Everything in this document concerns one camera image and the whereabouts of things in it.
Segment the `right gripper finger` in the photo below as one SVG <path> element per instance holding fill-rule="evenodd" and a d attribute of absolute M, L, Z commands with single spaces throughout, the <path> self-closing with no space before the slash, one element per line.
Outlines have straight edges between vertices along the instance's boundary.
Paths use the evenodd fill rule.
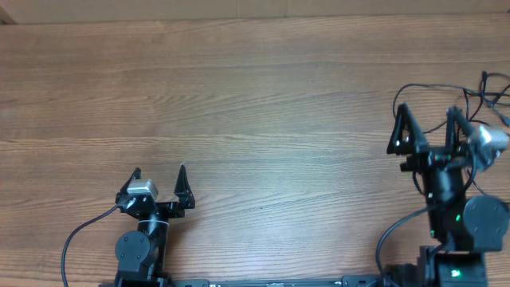
<path fill-rule="evenodd" d="M 472 154 L 470 137 L 475 132 L 474 126 L 456 106 L 448 108 L 446 115 L 445 150 L 450 154 Z"/>
<path fill-rule="evenodd" d="M 429 143 L 407 103 L 398 106 L 387 154 L 411 155 L 426 152 Z"/>

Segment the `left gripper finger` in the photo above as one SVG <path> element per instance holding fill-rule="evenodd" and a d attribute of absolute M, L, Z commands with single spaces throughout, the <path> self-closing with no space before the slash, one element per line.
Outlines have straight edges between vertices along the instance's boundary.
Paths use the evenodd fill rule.
<path fill-rule="evenodd" d="M 128 194 L 128 187 L 133 180 L 141 179 L 142 171 L 139 167 L 136 167 L 128 178 L 127 182 L 120 188 L 120 191 L 116 193 L 116 203 L 119 203 L 121 198 Z"/>
<path fill-rule="evenodd" d="M 178 198 L 179 204 L 183 209 L 195 208 L 195 197 L 190 188 L 187 178 L 186 167 L 181 165 L 179 168 L 178 178 L 176 180 L 174 195 Z"/>

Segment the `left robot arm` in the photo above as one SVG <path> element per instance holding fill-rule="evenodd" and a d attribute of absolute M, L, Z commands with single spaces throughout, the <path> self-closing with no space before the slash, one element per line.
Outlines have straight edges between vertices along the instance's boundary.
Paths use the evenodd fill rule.
<path fill-rule="evenodd" d="M 136 168 L 116 194 L 116 205 L 122 213 L 137 220 L 135 230 L 120 236 L 115 246 L 118 261 L 115 286 L 173 286 L 171 276 L 163 270 L 169 221 L 183 218 L 186 210 L 195 208 L 195 198 L 188 182 L 186 168 L 179 168 L 173 202 L 159 202 L 158 189 L 151 179 L 143 179 Z"/>

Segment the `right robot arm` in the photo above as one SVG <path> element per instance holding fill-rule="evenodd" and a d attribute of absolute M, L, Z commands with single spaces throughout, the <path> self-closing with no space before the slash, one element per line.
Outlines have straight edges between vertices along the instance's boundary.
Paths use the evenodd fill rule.
<path fill-rule="evenodd" d="M 509 145 L 506 132 L 473 126 L 459 108 L 448 108 L 445 142 L 432 146 L 407 104 L 395 113 L 387 153 L 405 156 L 403 172 L 412 174 L 425 208 L 398 220 L 379 239 L 375 260 L 381 286 L 486 286 L 485 255 L 503 249 L 509 205 L 490 195 L 468 197 L 479 172 L 486 171 Z M 381 251 L 403 223 L 427 214 L 438 246 L 421 246 L 415 264 L 383 266 Z"/>

